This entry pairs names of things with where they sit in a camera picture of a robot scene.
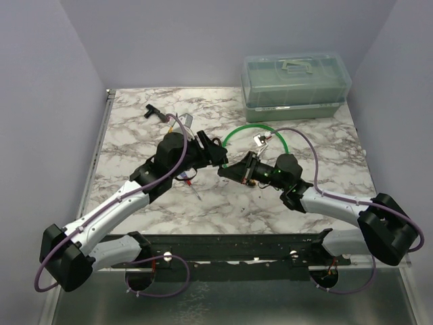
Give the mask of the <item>green cable lock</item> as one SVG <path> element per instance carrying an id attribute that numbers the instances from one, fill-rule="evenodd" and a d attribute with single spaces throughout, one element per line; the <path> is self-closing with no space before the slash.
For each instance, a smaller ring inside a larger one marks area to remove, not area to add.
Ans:
<path id="1" fill-rule="evenodd" d="M 258 145 L 255 141 L 257 135 L 268 135 L 275 129 L 262 124 L 252 123 L 234 128 L 225 136 L 222 141 L 224 148 L 228 150 L 228 159 L 230 163 L 234 163 L 237 159 L 241 159 L 249 151 L 257 153 L 261 158 L 268 154 L 270 158 L 274 158 L 279 154 L 290 153 L 289 145 L 280 133 L 271 135 L 271 138 L 266 139 L 266 144 Z"/>

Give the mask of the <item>black padlock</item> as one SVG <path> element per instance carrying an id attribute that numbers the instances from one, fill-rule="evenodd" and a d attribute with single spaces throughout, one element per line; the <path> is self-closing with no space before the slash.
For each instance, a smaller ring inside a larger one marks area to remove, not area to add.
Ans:
<path id="1" fill-rule="evenodd" d="M 218 137 L 212 138 L 212 147 L 214 149 L 216 149 L 216 148 L 224 148 L 224 146 L 222 145 L 221 139 L 218 138 Z"/>

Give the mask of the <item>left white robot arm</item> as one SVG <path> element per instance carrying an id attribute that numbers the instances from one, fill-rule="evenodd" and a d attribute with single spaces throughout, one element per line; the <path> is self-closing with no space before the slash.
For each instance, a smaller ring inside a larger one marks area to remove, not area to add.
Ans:
<path id="1" fill-rule="evenodd" d="M 191 139 L 182 133 L 166 134 L 155 155 L 136 168 L 104 203 L 64 227 L 52 224 L 44 230 L 37 274 L 47 270 L 57 285 L 71 292 L 99 268 L 119 263 L 145 266 L 150 251 L 141 236 L 131 234 L 104 242 L 105 236 L 171 189 L 173 180 L 183 172 L 219 167 L 227 161 L 227 150 L 203 131 Z"/>

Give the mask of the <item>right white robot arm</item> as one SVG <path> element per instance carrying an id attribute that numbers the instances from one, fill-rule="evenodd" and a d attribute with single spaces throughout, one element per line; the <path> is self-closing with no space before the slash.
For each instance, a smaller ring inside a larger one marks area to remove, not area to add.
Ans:
<path id="1" fill-rule="evenodd" d="M 318 190 L 301 178 L 302 167 L 292 154 L 278 156 L 274 166 L 248 152 L 239 162 L 221 167 L 221 177 L 244 185 L 257 181 L 281 191 L 280 199 L 292 211 L 333 217 L 356 227 L 353 232 L 331 232 L 311 249 L 313 261 L 327 265 L 338 255 L 372 254 L 387 265 L 398 265 L 419 233 L 408 215 L 389 195 L 356 198 Z"/>

